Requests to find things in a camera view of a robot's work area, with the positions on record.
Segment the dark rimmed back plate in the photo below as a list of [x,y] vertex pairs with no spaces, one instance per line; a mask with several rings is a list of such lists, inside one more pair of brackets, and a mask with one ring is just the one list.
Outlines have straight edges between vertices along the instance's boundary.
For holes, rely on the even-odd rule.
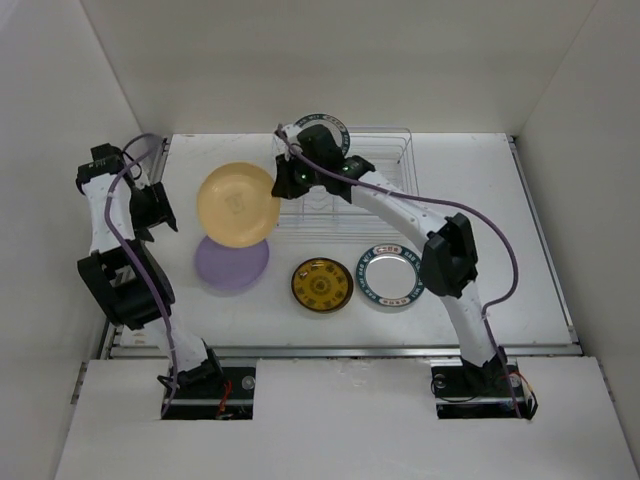
[[350,149],[350,133],[346,125],[335,116],[327,113],[312,113],[296,120],[294,125],[301,130],[315,125],[322,125],[330,131],[343,155],[346,155]]

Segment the purple plate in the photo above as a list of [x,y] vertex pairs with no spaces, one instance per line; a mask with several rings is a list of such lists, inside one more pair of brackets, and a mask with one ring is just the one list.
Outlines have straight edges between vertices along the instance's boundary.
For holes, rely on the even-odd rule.
[[242,248],[231,248],[204,237],[194,254],[197,276],[210,287],[235,292],[248,288],[265,271],[270,258],[266,240]]

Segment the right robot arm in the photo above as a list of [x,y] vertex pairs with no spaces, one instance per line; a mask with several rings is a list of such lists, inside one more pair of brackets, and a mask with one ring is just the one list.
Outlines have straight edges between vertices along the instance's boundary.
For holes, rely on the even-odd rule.
[[420,255],[420,282],[441,300],[454,327],[465,386],[477,394],[495,387],[503,374],[504,352],[487,327],[469,219],[421,208],[417,197],[395,187],[371,162],[346,156],[323,125],[294,134],[279,126],[274,135],[286,151],[276,158],[273,196],[292,200],[321,186],[406,237]]

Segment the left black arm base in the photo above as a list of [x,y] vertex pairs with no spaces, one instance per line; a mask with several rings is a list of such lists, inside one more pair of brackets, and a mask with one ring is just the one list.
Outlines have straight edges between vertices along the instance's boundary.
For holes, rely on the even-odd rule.
[[204,379],[172,393],[170,378],[159,376],[164,387],[162,420],[252,420],[256,365],[223,366],[222,379]]

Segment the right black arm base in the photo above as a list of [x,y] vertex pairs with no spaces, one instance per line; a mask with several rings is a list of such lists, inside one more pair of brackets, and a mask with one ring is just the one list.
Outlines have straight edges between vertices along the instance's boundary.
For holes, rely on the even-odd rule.
[[507,368],[509,375],[497,365],[497,372],[485,377],[456,359],[432,362],[430,388],[437,417],[532,420],[539,408],[537,396],[515,361],[508,361]]

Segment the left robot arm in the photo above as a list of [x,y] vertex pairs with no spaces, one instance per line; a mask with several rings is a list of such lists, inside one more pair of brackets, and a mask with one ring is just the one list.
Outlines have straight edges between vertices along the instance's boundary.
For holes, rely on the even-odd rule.
[[177,227],[164,186],[134,174],[138,162],[116,146],[96,146],[91,156],[76,177],[92,224],[89,253],[77,263],[80,277],[111,324],[157,342],[170,361],[159,379],[170,392],[217,394],[225,382],[219,360],[180,324],[170,281],[146,247],[151,228]]

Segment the white wire dish rack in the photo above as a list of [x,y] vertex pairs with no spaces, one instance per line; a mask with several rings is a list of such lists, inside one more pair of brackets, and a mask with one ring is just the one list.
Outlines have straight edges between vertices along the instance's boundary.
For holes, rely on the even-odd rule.
[[[398,189],[419,193],[414,161],[413,136],[406,127],[350,126],[349,155],[358,155],[372,163]],[[279,227],[312,230],[332,226],[337,229],[377,231],[388,226],[367,211],[314,187],[304,197],[284,200]]]

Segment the white blue rimmed plate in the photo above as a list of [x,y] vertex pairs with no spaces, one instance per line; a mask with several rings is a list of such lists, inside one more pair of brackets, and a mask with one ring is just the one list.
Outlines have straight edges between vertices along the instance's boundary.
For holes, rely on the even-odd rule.
[[413,250],[394,243],[379,244],[360,256],[355,281],[370,302],[384,308],[405,308],[425,291],[420,267]]

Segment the tan plate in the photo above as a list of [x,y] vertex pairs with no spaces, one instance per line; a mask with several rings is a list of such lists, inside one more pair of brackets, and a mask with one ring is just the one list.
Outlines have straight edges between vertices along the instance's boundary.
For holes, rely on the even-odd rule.
[[206,235],[230,248],[265,240],[280,217],[281,200],[271,195],[272,175],[246,162],[222,165],[200,185],[197,216]]

